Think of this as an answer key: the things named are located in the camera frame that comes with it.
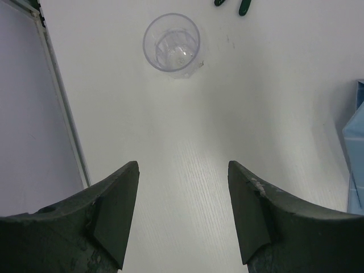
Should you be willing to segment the blue checkered cloth napkin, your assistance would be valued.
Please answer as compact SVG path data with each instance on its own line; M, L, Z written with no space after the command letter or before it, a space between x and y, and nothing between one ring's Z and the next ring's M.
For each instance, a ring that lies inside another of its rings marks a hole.
M343 136L350 163L348 212L363 215L363 80L357 81L355 112Z

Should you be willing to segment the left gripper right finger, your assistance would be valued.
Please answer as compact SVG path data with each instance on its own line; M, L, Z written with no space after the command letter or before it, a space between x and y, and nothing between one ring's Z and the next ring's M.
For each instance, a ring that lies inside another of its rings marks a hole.
M362 272L363 217L300 199L236 161L228 186L250 272Z

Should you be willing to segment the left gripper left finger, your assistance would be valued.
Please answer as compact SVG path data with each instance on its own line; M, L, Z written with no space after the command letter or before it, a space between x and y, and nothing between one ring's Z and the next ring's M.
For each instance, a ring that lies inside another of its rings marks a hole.
M1 218L2 272L117 272L139 183L136 161L36 213Z

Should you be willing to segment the clear plastic cup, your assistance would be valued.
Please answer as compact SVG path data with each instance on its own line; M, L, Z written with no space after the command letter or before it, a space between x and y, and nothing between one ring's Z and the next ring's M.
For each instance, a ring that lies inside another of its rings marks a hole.
M143 36L148 63L174 79L190 78L200 66L201 35L193 20L179 13L154 19Z

